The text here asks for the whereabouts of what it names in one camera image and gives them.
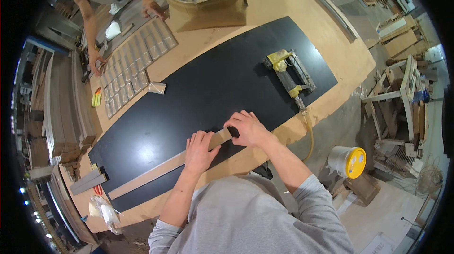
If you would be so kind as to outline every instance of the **yellow air hose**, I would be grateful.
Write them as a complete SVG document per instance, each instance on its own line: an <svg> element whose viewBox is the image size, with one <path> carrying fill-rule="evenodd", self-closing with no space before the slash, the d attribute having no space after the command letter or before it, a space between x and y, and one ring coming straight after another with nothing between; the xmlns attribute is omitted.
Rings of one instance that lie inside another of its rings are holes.
<svg viewBox="0 0 454 254"><path fill-rule="evenodd" d="M309 131L310 134L310 150L307 156L303 159L304 162L310 157L310 155L312 155L312 150L314 149L314 133L312 132L312 122L310 121L309 113L307 113L307 110L304 110L301 113L303 114L304 119L306 120L307 130Z"/></svg>

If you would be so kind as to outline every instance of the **white paper sign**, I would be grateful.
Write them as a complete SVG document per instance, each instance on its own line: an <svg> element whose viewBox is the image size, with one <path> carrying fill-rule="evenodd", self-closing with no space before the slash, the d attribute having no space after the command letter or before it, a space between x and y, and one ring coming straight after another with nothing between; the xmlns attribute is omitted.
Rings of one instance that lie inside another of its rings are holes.
<svg viewBox="0 0 454 254"><path fill-rule="evenodd" d="M394 249L394 241L379 232L371 243L361 251L361 254L392 254Z"/></svg>

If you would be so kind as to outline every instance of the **cardboard box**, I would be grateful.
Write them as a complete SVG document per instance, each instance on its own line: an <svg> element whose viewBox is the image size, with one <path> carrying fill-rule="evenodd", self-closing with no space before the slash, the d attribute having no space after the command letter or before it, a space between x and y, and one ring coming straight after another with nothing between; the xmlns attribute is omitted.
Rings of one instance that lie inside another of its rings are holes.
<svg viewBox="0 0 454 254"><path fill-rule="evenodd" d="M246 25L244 0L207 0L198 3L167 0L167 3L176 32Z"/></svg>

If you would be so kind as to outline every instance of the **plastic bag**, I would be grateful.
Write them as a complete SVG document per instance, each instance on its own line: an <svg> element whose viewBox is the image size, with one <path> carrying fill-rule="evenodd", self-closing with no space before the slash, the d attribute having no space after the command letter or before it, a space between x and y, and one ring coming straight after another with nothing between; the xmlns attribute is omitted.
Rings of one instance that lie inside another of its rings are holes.
<svg viewBox="0 0 454 254"><path fill-rule="evenodd" d="M106 39L110 41L121 33L120 25L118 22L112 21L110 26L106 29Z"/></svg>
<svg viewBox="0 0 454 254"><path fill-rule="evenodd" d="M114 223L120 223L117 212L112 205L110 205L103 197L94 195L90 197L91 202L89 203L88 209L90 216L104 218L104 222L107 227L115 234L122 234L121 229L116 228Z"/></svg>

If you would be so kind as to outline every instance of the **workbench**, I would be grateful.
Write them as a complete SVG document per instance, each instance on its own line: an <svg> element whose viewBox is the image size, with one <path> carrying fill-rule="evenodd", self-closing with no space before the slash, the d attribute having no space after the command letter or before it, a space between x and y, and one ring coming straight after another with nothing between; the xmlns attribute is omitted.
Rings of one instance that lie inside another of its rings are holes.
<svg viewBox="0 0 454 254"><path fill-rule="evenodd" d="M179 45L147 68L150 81L161 82L189 61L224 41L285 16L290 16L298 27L303 30L304 34L323 56L323 59L330 67L338 82L337 85L309 106L309 114L314 125L338 109L350 97L350 94L355 88L366 79L369 72L375 68L375 61L364 42L360 38L351 41L347 32L339 27L329 14L329 11L320 2L316 0L247 1L249 7L247 8L246 26L210 28L177 33L174 31L175 26L172 19L167 19L166 23L173 31L174 37ZM99 79L90 79L88 85L85 86L88 102L91 102L93 93L99 87ZM111 119L107 118L103 105L93 108L92 116L97 132L97 139L94 144L128 108L134 105L146 93L147 90L140 92ZM282 143L291 144L306 134L305 121L301 114L295 115L276 128L273 133ZM206 183L222 177L244 174L264 163L266 160L266 155L258 148L243 149L205 172L201 176L196 188L200 188ZM315 166L318 166L315 160L309 160L307 165L310 169L311 167L314 169ZM80 176L84 176L90 172L90 166L91 162L88 153L86 153L80 159ZM65 184L67 186L71 185L72 183L67 174L62 172L62 175ZM159 216L169 193L170 191L122 212L122 215L119 216L121 224L118 227ZM94 191L91 189L76 196L71 194L81 216L88 214L89 198L92 195L94 195ZM108 230L102 218L89 217L86 224L93 233Z"/></svg>

